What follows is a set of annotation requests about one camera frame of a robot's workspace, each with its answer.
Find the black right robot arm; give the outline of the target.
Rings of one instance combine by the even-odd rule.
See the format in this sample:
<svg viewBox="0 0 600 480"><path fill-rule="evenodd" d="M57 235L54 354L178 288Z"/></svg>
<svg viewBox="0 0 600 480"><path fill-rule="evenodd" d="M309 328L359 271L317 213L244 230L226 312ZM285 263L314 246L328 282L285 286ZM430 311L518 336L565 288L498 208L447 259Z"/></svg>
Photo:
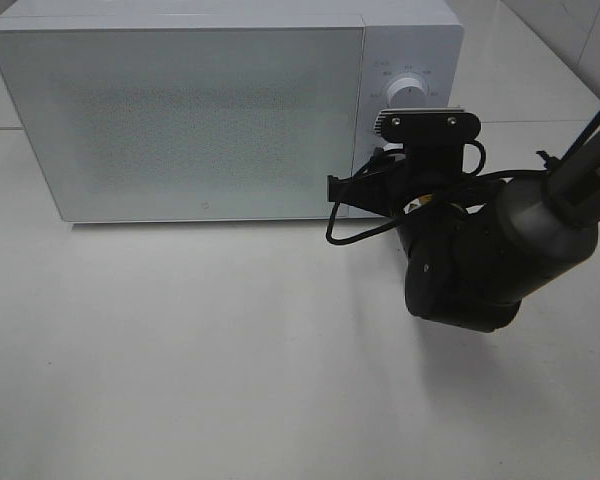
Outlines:
<svg viewBox="0 0 600 480"><path fill-rule="evenodd" d="M600 222L600 110L540 170L465 171L481 123L461 108L385 109L377 148L327 197L385 218L408 264L405 303L432 322L490 333L523 299L587 260Z"/></svg>

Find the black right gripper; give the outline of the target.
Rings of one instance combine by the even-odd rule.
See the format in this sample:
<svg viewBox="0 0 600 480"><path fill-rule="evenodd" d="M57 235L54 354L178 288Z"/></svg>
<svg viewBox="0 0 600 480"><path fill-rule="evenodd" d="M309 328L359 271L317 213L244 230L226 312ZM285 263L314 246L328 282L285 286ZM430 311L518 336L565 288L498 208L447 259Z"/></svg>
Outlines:
<svg viewBox="0 0 600 480"><path fill-rule="evenodd" d="M429 231L448 234L469 218L467 206L482 197L474 180L485 166L485 148L478 165L463 171L464 148L455 146L401 147L379 151L379 166L364 166L348 178L327 176L327 200L389 218L379 227L402 235Z"/></svg>

